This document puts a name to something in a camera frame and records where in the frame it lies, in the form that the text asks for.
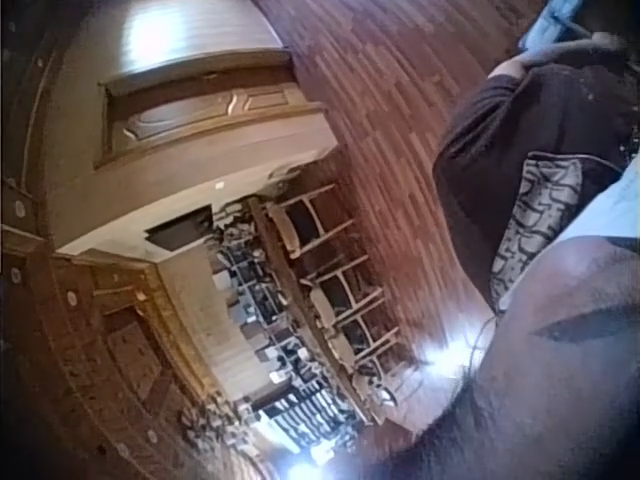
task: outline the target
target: chair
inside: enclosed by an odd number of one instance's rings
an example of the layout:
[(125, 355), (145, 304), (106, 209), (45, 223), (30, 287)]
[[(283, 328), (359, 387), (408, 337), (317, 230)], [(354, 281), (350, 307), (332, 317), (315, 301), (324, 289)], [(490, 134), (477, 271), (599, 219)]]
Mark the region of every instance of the chair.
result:
[[(362, 288), (364, 295), (359, 296), (357, 295), (358, 292), (354, 292), (347, 281), (345, 275), (349, 271), (353, 271), (356, 274), (356, 281), (359, 284), (364, 283), (358, 276), (355, 268), (368, 259), (368, 255), (362, 255), (352, 262), (320, 275), (320, 271), (326, 268), (327, 265), (325, 265), (325, 267), (321, 267), (321, 269), (314, 274), (300, 280), (300, 283), (311, 287), (309, 300), (320, 316), (322, 327), (333, 327), (336, 322), (349, 318), (359, 308), (362, 308), (382, 294), (383, 291), (380, 287), (365, 286)], [(374, 306), (380, 305), (381, 302), (382, 300), (379, 300)]]
[(372, 355), (377, 356), (398, 343), (399, 327), (374, 340), (361, 317), (362, 314), (336, 324), (333, 333), (327, 337), (332, 352), (349, 373), (356, 371), (358, 366)]
[(335, 187), (335, 183), (298, 195), (283, 203), (267, 203), (267, 214), (273, 220), (290, 258), (298, 258), (305, 252), (353, 224), (353, 219), (326, 230), (311, 200)]

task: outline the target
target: patterned fabric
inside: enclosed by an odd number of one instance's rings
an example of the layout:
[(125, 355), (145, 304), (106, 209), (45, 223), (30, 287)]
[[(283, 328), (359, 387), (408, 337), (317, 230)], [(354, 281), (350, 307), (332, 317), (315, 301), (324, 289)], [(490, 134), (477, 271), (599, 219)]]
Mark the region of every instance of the patterned fabric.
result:
[(494, 308), (529, 263), (577, 214), (582, 186), (578, 158), (530, 154), (513, 213), (491, 269)]

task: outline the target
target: white chair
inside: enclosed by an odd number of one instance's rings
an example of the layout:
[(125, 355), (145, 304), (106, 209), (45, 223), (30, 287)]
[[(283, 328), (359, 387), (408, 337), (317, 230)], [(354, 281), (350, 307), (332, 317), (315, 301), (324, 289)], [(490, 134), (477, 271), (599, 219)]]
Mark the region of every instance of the white chair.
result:
[[(308, 252), (323, 242), (326, 242), (328, 239), (353, 224), (353, 219), (349, 219), (337, 227), (327, 230), (320, 220), (311, 201), (321, 193), (328, 192), (334, 187), (335, 183), (332, 183), (311, 192), (298, 195), (297, 197), (293, 197), (282, 203), (270, 202), (266, 204), (265, 207), (267, 214), (271, 217), (271, 220), (273, 220), (273, 223), (278, 229), (290, 258), (298, 258), (303, 253)], [(307, 220), (310, 220), (313, 223), (315, 227), (314, 232), (299, 232), (296, 229), (294, 221), (287, 212), (287, 209), (289, 207), (296, 206), (298, 203), (301, 203), (304, 206), (301, 211), (309, 215)]]
[[(323, 270), (325, 267), (322, 267), (316, 273), (308, 276), (305, 279), (300, 280), (300, 283), (310, 286), (311, 292), (309, 293), (309, 300), (313, 304), (314, 308), (318, 312), (320, 316), (320, 323), (324, 328), (331, 328), (336, 322), (344, 320), (346, 318), (351, 317), (358, 309), (364, 307), (369, 302), (373, 301), (375, 298), (380, 297), (382, 295), (381, 287), (370, 287), (363, 288), (365, 290), (363, 296), (357, 296), (353, 291), (345, 274), (349, 270), (354, 270), (358, 265), (361, 265), (366, 260), (369, 259), (368, 255), (362, 255), (361, 257), (349, 262), (341, 267), (338, 267), (335, 270), (332, 270), (328, 273), (320, 275), (319, 272)], [(356, 273), (356, 278), (359, 279), (359, 283), (362, 283), (362, 280)], [(342, 291), (344, 292), (348, 305), (337, 305), (336, 302), (332, 302), (325, 290), (323, 289), (322, 284), (331, 279), (337, 279), (340, 282), (340, 286)], [(374, 306), (380, 305), (382, 303), (382, 299), (380, 299)]]
[(327, 337), (327, 342), (338, 361), (352, 373), (372, 355), (377, 356), (398, 343), (399, 331), (399, 327), (395, 327), (378, 340), (374, 340), (358, 315), (337, 324), (332, 334)]

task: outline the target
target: person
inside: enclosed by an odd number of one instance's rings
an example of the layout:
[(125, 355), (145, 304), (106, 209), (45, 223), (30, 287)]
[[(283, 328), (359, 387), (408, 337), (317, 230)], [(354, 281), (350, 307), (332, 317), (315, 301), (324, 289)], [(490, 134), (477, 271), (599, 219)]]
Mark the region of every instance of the person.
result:
[(460, 265), (496, 312), (526, 264), (628, 163), (623, 45), (596, 33), (527, 51), (453, 116), (433, 176)]
[(640, 478), (640, 157), (607, 34), (498, 66), (434, 166), (460, 263), (498, 312), (452, 404), (367, 479)]

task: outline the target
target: bright light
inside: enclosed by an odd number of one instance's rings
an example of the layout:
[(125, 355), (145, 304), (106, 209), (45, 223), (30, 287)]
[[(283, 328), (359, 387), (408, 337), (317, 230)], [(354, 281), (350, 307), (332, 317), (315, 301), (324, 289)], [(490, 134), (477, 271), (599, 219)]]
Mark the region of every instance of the bright light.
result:
[(123, 48), (131, 70), (155, 67), (184, 53), (186, 32), (179, 8), (133, 3), (124, 32)]
[(322, 480), (322, 475), (317, 467), (300, 463), (289, 470), (287, 480)]
[(311, 458), (316, 462), (316, 465), (321, 467), (335, 455), (333, 446), (335, 441), (322, 440), (318, 445), (311, 447)]
[[(462, 377), (465, 368), (469, 365), (471, 350), (471, 347), (463, 340), (451, 342), (448, 348), (429, 358), (432, 362), (431, 368), (443, 377)], [(479, 352), (476, 352), (475, 356), (480, 357)]]
[(287, 380), (289, 378), (289, 374), (281, 370), (276, 370), (275, 372), (269, 372), (269, 378), (273, 383), (278, 384)]

